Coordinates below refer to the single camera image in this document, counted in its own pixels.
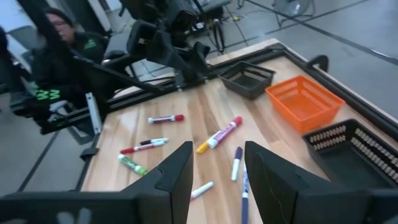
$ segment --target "dry erase marker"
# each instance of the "dry erase marker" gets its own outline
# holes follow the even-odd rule
[[[249,216],[249,179],[246,164],[243,164],[243,193],[242,193],[242,224],[248,224]]]
[[[146,144],[155,143],[157,141],[163,141],[164,143],[167,143],[169,141],[169,139],[168,138],[151,139],[151,140],[142,141],[139,144],[141,146],[143,146],[143,145],[146,145]]]
[[[201,196],[201,195],[202,195],[203,193],[205,193],[207,190],[209,190],[210,188],[212,188],[213,185],[214,185],[213,182],[209,182],[209,183],[207,183],[207,184],[201,186],[199,189],[194,190],[194,191],[191,193],[191,200],[193,200],[193,199],[195,199],[195,198]]]
[[[134,172],[136,172],[139,175],[145,175],[148,173],[147,170],[145,170],[140,165],[133,162],[130,158],[128,158],[125,155],[119,155],[118,159],[121,163],[123,163],[124,165],[126,165],[128,168],[132,169]]]
[[[236,178],[238,177],[239,163],[241,162],[242,154],[243,154],[242,148],[238,147],[235,152],[234,166],[232,166],[232,175],[231,175],[232,181],[235,181]]]
[[[150,124],[164,123],[164,122],[174,122],[174,121],[183,121],[184,115],[171,115],[171,116],[163,116],[159,118],[148,118],[148,122]]]
[[[157,147],[157,146],[163,146],[164,144],[165,144],[165,142],[163,142],[163,141],[157,141],[157,142],[154,142],[154,143],[151,143],[151,144],[146,144],[146,145],[143,145],[143,146],[136,146],[136,147],[132,147],[132,148],[128,148],[128,149],[123,149],[123,150],[120,150],[120,153],[121,154],[133,153],[133,152],[141,151],[141,150],[144,150],[144,149],[152,149],[152,148]]]
[[[223,141],[231,132],[242,123],[242,117],[237,116],[224,130],[218,133],[209,143],[209,147],[214,149],[221,141]]]
[[[207,139],[207,141],[205,141],[205,143],[203,143],[202,145],[199,146],[199,148],[197,149],[197,153],[204,153],[208,148],[209,148],[209,141],[212,140],[217,134],[219,134],[221,131],[217,131],[216,134],[214,134],[212,137],[210,137],[209,139]]]

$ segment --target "blue marker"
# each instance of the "blue marker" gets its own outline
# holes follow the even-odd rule
[[[242,224],[248,224],[249,179],[246,164],[243,164]]]

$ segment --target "black basket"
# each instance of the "black basket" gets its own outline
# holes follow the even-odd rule
[[[218,76],[226,88],[254,100],[271,85],[274,74],[275,71],[246,62],[238,62]]]
[[[355,119],[303,138],[332,182],[356,189],[398,187],[397,151]]]

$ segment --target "black bracket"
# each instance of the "black bracket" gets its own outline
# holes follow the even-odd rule
[[[307,68],[312,68],[314,65],[319,65],[319,68],[324,72],[329,71],[329,58],[326,55],[318,55],[307,62]]]
[[[83,161],[87,161],[87,159],[93,157],[95,154],[97,154],[97,152],[97,147],[89,147],[80,154],[80,159],[83,159]]]

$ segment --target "purple marker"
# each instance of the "purple marker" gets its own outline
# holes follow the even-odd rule
[[[242,154],[243,154],[242,148],[238,147],[235,152],[234,166],[232,166],[232,176],[231,176],[232,181],[236,181],[236,178],[238,177],[239,163],[241,162]]]
[[[249,177],[246,164],[243,164],[243,193],[242,193],[242,224],[248,224],[249,219]]]

